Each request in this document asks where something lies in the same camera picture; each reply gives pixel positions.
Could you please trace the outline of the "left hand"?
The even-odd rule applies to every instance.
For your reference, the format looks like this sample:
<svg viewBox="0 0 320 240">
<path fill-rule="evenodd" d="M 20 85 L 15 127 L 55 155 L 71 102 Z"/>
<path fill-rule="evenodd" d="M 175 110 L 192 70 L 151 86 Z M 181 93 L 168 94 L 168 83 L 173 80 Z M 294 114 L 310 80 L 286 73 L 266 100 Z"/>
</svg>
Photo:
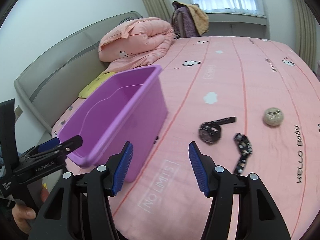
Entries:
<svg viewBox="0 0 320 240">
<path fill-rule="evenodd" d="M 36 212 L 30 207 L 16 203 L 12 209 L 12 215 L 19 229 L 22 232 L 29 234 L 31 226 L 28 222 L 36 218 Z"/>
</svg>

